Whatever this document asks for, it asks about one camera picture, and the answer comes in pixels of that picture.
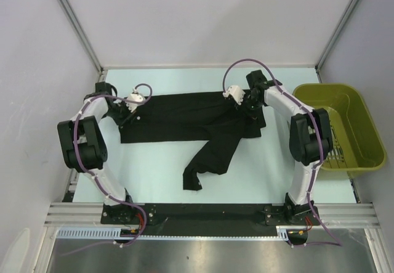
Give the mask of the black long sleeve shirt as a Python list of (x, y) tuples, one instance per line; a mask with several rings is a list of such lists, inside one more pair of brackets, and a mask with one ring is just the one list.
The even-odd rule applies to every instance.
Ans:
[(183, 171), (183, 189), (199, 191), (199, 174), (225, 174), (241, 139), (260, 138), (263, 110), (247, 111), (221, 92), (153, 96), (119, 127), (123, 144), (204, 141)]

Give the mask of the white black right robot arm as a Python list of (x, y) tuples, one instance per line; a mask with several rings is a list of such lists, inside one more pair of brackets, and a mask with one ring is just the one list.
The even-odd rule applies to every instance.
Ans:
[(231, 85), (223, 92), (248, 113), (271, 107), (289, 123), (289, 150), (295, 160), (295, 175), (285, 195), (283, 213), (290, 224), (299, 224), (309, 214), (315, 214), (313, 189), (318, 171), (333, 150), (328, 112), (315, 109), (288, 92), (277, 80), (267, 80), (262, 71), (247, 76), (249, 92)]

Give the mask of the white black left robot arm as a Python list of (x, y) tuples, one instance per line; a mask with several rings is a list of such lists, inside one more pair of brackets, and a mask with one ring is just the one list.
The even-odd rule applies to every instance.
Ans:
[(99, 82), (95, 91), (85, 96), (79, 112), (57, 125), (66, 166), (88, 177), (103, 197), (101, 224), (143, 224), (142, 212), (107, 165), (108, 151), (99, 123), (109, 117), (122, 128), (135, 118), (144, 101), (137, 90), (122, 99), (112, 84)]

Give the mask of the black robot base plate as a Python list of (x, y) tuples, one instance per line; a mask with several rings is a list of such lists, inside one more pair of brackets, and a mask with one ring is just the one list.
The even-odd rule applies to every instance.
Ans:
[(143, 236), (151, 237), (268, 237), (277, 226), (304, 227), (319, 223), (308, 205), (293, 210), (288, 204), (197, 204), (146, 203), (147, 225)]

